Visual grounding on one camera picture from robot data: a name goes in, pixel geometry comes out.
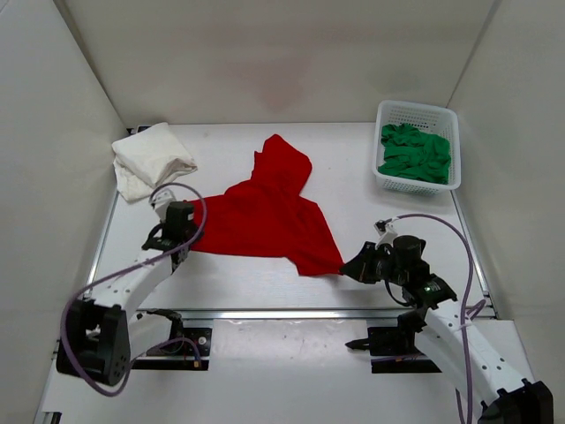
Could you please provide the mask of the red t shirt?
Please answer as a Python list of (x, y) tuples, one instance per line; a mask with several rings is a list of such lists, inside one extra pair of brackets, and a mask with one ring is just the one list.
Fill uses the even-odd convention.
[(317, 203), (301, 196), (309, 157), (274, 134), (254, 153), (249, 179), (208, 196), (196, 252), (286, 258), (300, 276), (338, 275), (343, 258)]

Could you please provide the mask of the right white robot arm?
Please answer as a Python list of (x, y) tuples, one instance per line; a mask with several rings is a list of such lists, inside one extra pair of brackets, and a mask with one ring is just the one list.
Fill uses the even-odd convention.
[(362, 283), (395, 284), (409, 311), (394, 327), (369, 329), (347, 343), (384, 359), (421, 353), (466, 397), (479, 423), (552, 423), (554, 397), (543, 382), (516, 371), (463, 312), (456, 293), (423, 260), (426, 243), (385, 235), (367, 242), (342, 274)]

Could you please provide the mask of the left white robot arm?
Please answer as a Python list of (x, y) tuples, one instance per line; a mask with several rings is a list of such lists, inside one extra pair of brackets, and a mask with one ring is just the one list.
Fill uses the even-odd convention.
[(154, 210), (160, 222), (149, 232), (133, 271), (103, 282), (88, 299), (77, 297), (64, 314), (57, 372), (113, 387), (126, 379), (132, 362), (146, 352), (172, 354), (196, 347), (185, 336), (181, 314), (139, 309), (184, 262), (189, 241), (202, 236), (192, 203), (161, 201)]

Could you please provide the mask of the white t shirt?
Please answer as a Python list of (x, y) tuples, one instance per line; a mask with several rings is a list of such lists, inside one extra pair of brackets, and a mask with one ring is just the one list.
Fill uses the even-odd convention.
[(111, 145), (117, 190), (128, 203), (157, 187), (195, 172), (198, 165), (166, 122), (152, 125)]

